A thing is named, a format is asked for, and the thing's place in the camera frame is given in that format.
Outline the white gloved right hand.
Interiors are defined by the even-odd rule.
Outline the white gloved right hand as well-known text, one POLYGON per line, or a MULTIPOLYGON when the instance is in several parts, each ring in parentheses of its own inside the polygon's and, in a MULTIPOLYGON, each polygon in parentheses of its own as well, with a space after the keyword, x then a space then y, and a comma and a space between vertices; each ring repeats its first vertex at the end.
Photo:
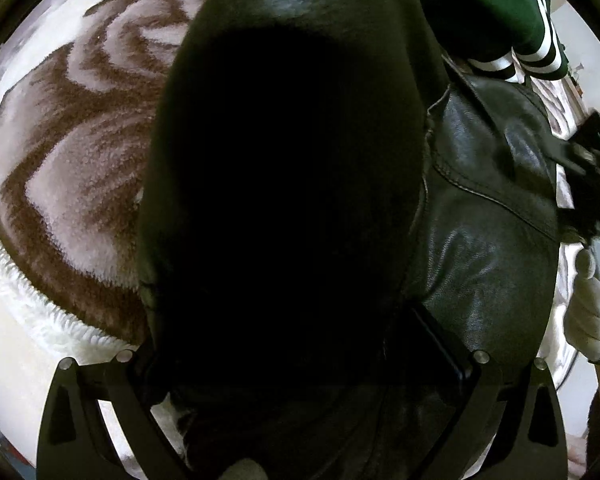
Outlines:
POLYGON ((592 364, 600 366, 600 278, 591 248, 576 257, 576 277, 564 317, 566 341, 592 364))

